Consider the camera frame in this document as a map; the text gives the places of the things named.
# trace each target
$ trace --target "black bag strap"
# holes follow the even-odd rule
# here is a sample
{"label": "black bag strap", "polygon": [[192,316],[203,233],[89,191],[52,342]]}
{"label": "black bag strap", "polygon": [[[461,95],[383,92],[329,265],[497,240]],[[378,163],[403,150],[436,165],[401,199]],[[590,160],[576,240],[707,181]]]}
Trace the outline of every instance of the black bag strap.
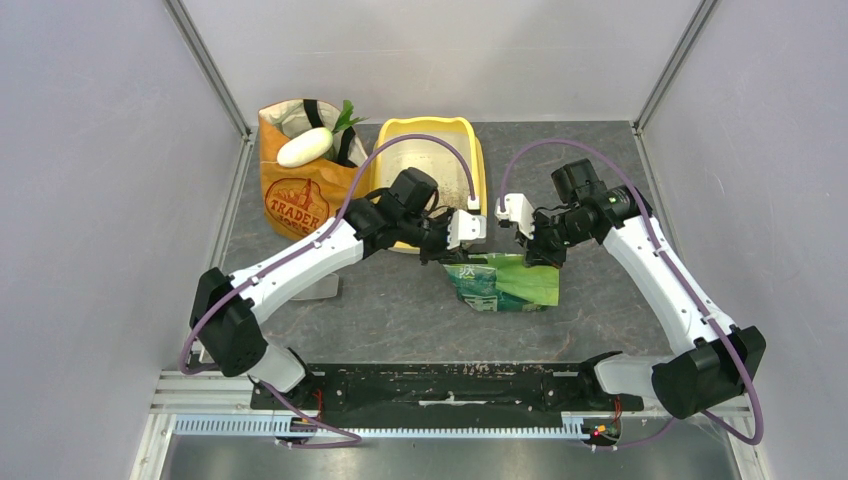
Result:
{"label": "black bag strap", "polygon": [[[324,121],[321,120],[321,115],[318,113],[318,100],[311,98],[304,99],[303,110],[306,112],[306,118],[309,120],[312,128],[325,126]],[[355,138],[356,132],[353,131],[353,127],[349,127],[342,133],[342,141],[339,145],[339,151],[336,152],[335,163],[343,167],[356,167],[356,164],[350,161],[350,145]]]}

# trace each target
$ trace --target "green snack package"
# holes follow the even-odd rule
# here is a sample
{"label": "green snack package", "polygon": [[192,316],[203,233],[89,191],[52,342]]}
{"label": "green snack package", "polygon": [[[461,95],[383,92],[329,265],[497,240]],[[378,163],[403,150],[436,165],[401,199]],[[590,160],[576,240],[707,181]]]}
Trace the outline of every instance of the green snack package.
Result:
{"label": "green snack package", "polygon": [[457,297],[481,312],[534,312],[559,303],[559,270],[531,267],[510,253],[471,255],[487,263],[445,265]]}

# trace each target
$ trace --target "black mounting base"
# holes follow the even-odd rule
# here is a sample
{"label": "black mounting base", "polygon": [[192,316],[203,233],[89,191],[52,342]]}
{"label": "black mounting base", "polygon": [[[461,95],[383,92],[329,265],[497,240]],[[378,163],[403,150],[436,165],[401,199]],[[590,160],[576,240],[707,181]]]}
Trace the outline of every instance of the black mounting base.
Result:
{"label": "black mounting base", "polygon": [[[563,411],[614,410],[615,396],[587,389],[578,363],[351,363],[309,369],[313,376],[287,397],[298,408],[318,410],[320,396],[321,418],[342,428],[561,427]],[[446,402],[451,398],[454,405]],[[626,411],[644,408],[639,397],[620,398]],[[468,403],[458,407],[458,402]],[[261,386],[250,407],[285,410]]]}

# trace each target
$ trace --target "yellow tray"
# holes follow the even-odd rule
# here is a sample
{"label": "yellow tray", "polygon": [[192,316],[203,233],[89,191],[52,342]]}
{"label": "yellow tray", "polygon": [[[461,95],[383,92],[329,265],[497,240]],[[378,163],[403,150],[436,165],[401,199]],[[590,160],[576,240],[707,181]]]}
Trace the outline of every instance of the yellow tray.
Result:
{"label": "yellow tray", "polygon": [[[406,133],[433,135],[447,141],[459,150],[471,167],[474,192],[480,198],[480,211],[483,215],[486,215],[489,210],[488,202],[486,201],[486,171],[483,166],[483,149],[480,147],[480,140],[474,135],[474,128],[468,123],[468,120],[461,117],[393,118],[383,124],[383,128],[380,129],[380,135],[377,137],[375,148],[387,140]],[[449,204],[450,206],[462,209],[467,208],[466,200],[460,200],[461,195],[459,191],[455,195],[446,195],[442,191],[445,186],[449,187],[450,185],[457,184],[457,182],[460,182],[459,185],[464,185],[465,192],[468,191],[468,182],[465,179],[465,175],[461,173],[462,170],[459,163],[445,147],[426,140],[401,142],[378,155],[374,160],[374,164],[371,165],[373,188],[390,186],[399,171],[406,167],[416,167],[433,177],[439,183],[440,204]],[[403,253],[418,253],[418,248],[409,246],[403,242],[396,243],[390,250]]]}

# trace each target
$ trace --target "white panel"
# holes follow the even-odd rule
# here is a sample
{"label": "white panel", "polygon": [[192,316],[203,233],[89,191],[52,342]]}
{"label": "white panel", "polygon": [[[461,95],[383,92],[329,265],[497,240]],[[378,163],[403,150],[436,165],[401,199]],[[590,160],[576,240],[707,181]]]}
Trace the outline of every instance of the white panel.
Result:
{"label": "white panel", "polygon": [[635,118],[697,0],[188,0],[249,123],[287,98],[382,121]]}
{"label": "white panel", "polygon": [[0,12],[0,478],[127,478],[239,139],[161,2]]}
{"label": "white panel", "polygon": [[775,478],[844,478],[848,5],[722,2],[648,126],[684,260],[768,342]]}

